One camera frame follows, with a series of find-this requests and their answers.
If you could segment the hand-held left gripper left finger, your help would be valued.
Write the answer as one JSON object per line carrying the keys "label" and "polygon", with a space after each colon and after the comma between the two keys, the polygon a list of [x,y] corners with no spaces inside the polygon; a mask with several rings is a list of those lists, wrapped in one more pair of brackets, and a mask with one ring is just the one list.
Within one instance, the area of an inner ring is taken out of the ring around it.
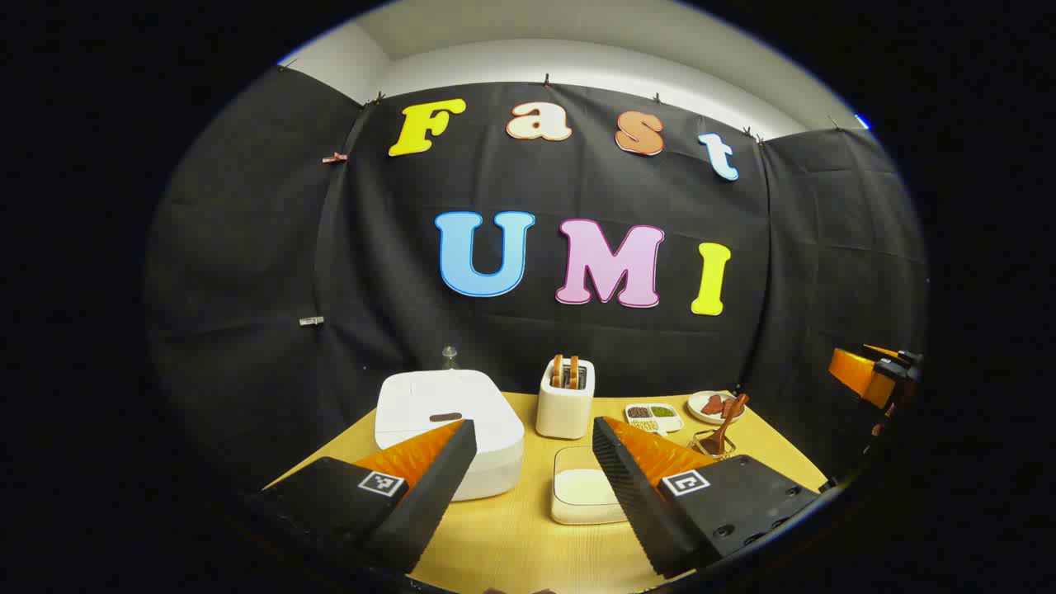
{"label": "hand-held left gripper left finger", "polygon": [[476,454],[474,422],[455,420],[354,463],[320,456],[247,503],[334,563],[408,574]]}

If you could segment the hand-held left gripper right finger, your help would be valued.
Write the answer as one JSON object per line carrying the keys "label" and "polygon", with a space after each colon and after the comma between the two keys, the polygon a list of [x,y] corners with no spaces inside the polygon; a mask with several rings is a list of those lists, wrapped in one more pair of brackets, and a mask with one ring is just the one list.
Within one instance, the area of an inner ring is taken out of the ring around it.
{"label": "hand-held left gripper right finger", "polygon": [[664,578],[754,545],[819,497],[750,454],[717,460],[617,417],[595,417],[592,451]]}

